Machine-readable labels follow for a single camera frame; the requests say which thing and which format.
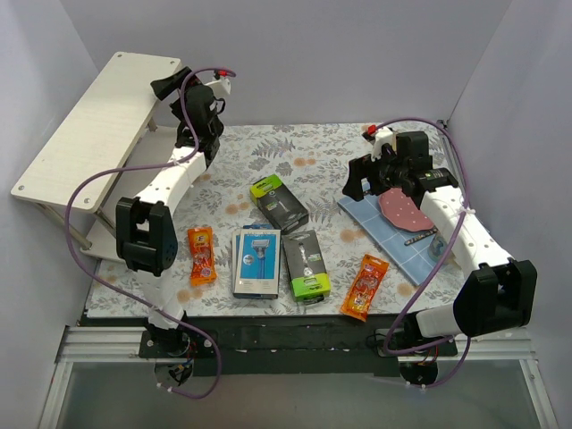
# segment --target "orange packet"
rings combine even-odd
[[[351,284],[351,289],[344,299],[340,311],[344,315],[356,317],[365,322],[369,306],[389,266],[387,262],[378,257],[365,255],[361,261],[359,273]]]
[[[190,273],[190,285],[210,283],[216,279],[215,258],[213,255],[213,229],[191,228],[189,235],[190,255],[193,258],[193,271]]]

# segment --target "blue tray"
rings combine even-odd
[[[378,198],[366,195],[362,201],[356,202],[350,197],[344,197],[338,201],[338,205],[366,230],[372,240],[379,244],[393,262],[418,286],[435,267],[435,262],[427,254],[433,236],[406,246],[406,240],[416,237],[421,232],[408,232],[395,228],[383,216],[377,203]]]

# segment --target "floral tablecloth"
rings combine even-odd
[[[367,153],[371,146],[362,137],[363,124],[280,125],[227,127],[221,148],[210,166],[184,196],[173,220],[179,254],[172,267],[177,298],[187,315],[336,315],[356,276],[365,253],[391,261],[337,205],[347,178],[348,160]],[[442,141],[431,127],[402,122],[397,130],[425,130],[430,137],[433,163],[446,166]],[[242,225],[266,223],[250,201],[252,183],[277,173],[307,207],[310,221],[301,230],[314,229],[320,241],[332,293],[323,302],[305,306],[292,298],[284,261],[280,296],[274,300],[236,299],[231,293],[231,232]],[[212,226],[217,280],[190,287],[192,262],[187,229]],[[99,274],[125,290],[142,296],[125,265],[102,261]],[[456,265],[443,267],[414,310],[451,302],[462,285]],[[370,314],[398,313],[415,288],[395,265],[383,279]],[[147,309],[99,283],[93,284],[86,308],[88,317],[133,317]]]

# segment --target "gray wall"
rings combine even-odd
[[[572,427],[572,2],[513,2],[451,118],[472,202],[539,273],[530,332],[560,427]]]
[[[238,74],[226,123],[449,118],[510,0],[63,0],[96,66],[119,50]]]
[[[1,2],[0,50],[0,427],[31,428],[88,279],[73,265],[62,232],[10,189],[96,67],[58,0]]]

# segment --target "scalloped plate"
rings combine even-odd
[[[418,232],[434,227],[431,219],[415,207],[413,200],[406,197],[401,189],[393,188],[384,192],[378,202],[385,218],[396,228]]]

